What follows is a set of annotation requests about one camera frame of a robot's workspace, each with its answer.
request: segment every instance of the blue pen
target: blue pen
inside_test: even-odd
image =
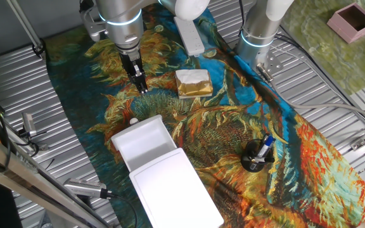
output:
[[[257,158],[265,158],[274,141],[275,139],[272,136],[268,136],[265,143],[260,148],[260,151],[257,154]]]

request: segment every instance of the painted fabric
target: painted fabric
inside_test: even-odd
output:
[[[95,43],[79,27],[46,41],[49,76],[72,127],[99,179],[132,201],[139,227],[151,224],[110,138],[131,118],[158,114],[223,216],[223,228],[355,227],[365,221],[365,182],[234,55],[209,11],[195,21],[205,45],[198,58],[187,56],[165,8],[155,4],[143,16],[141,54],[149,87],[144,96],[129,83],[109,39]],[[178,99],[179,69],[207,69],[213,96]],[[259,173],[247,172],[240,156],[248,141],[265,133],[277,139],[275,162]],[[122,227],[132,227],[128,205],[113,200],[112,206]]]

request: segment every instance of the white box lid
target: white box lid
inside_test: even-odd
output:
[[[218,228],[224,223],[181,148],[129,176],[154,228]]]

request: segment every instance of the white rectangular object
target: white rectangular object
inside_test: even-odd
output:
[[[218,228],[224,221],[183,149],[129,175],[154,228]]]
[[[157,115],[112,136],[153,228],[218,228],[224,221],[184,150]]]
[[[115,134],[112,136],[112,142],[131,172],[177,149],[161,115],[143,120]]]
[[[184,21],[178,17],[174,17],[178,32],[180,33],[182,42],[189,56],[198,57],[205,52],[205,46],[195,27],[193,21]]]

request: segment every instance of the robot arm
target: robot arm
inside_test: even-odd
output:
[[[99,15],[106,22],[102,25],[94,25],[91,17],[84,16],[85,11],[80,13],[92,40],[99,41],[99,33],[104,32],[115,43],[129,80],[141,94],[144,94],[148,88],[140,54],[140,39],[144,32],[141,8],[160,3],[180,19],[194,20],[205,11],[209,1],[96,0]]]

